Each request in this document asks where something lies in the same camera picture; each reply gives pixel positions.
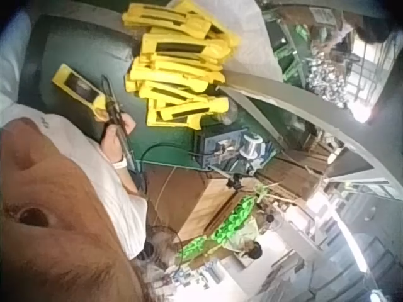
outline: dark hair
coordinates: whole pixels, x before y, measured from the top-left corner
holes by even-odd
[[[268,223],[272,223],[274,220],[275,220],[275,217],[274,217],[272,214],[268,214],[268,215],[266,216],[266,221],[267,221]]]
[[[259,242],[253,242],[253,249],[247,253],[247,256],[253,260],[259,259],[263,255],[262,246]]]
[[[358,37],[365,43],[383,43],[392,32],[393,25],[389,20],[363,17],[363,27],[356,27]]]

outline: eye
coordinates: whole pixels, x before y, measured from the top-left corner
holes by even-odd
[[[38,208],[27,208],[20,212],[18,222],[33,227],[49,227],[47,215]]]

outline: metal parts pile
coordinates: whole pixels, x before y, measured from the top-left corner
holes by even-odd
[[[151,26],[125,76],[127,92],[148,99],[147,125],[199,130],[202,116],[229,110],[226,96],[204,92],[225,82],[222,64],[239,44],[236,35],[191,0],[173,9],[133,3],[122,19],[129,28]]]
[[[347,102],[344,91],[346,81],[342,73],[337,70],[331,60],[325,58],[323,52],[316,52],[314,58],[307,60],[309,66],[308,90],[342,108]]]

